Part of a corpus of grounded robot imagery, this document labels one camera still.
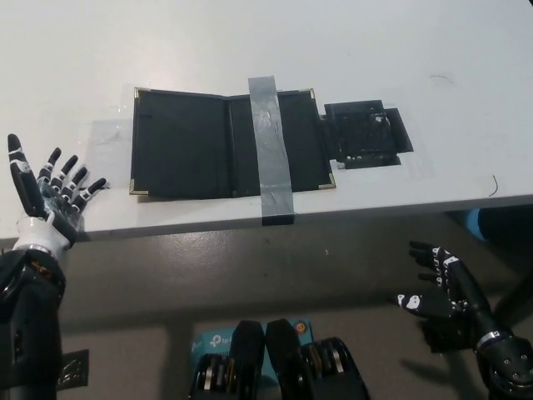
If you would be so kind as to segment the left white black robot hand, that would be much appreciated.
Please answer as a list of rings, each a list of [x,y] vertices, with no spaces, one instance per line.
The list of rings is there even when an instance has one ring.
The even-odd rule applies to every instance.
[[[54,172],[62,155],[59,147],[51,152],[40,171],[34,173],[14,133],[7,135],[7,149],[12,181],[25,212],[25,217],[17,222],[19,237],[13,248],[38,250],[57,258],[77,241],[82,213],[91,199],[107,186],[107,179],[101,177],[83,187],[88,169],[80,167],[70,174],[78,162],[77,155],[72,155],[59,172]]]

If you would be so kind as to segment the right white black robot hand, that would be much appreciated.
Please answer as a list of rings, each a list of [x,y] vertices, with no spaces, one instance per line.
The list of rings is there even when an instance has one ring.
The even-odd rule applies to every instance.
[[[460,258],[427,242],[411,241],[409,246],[409,255],[429,270],[418,278],[432,284],[434,290],[397,294],[395,305],[426,320],[464,323],[471,330],[473,348],[513,336],[512,330],[495,317],[480,284]]]

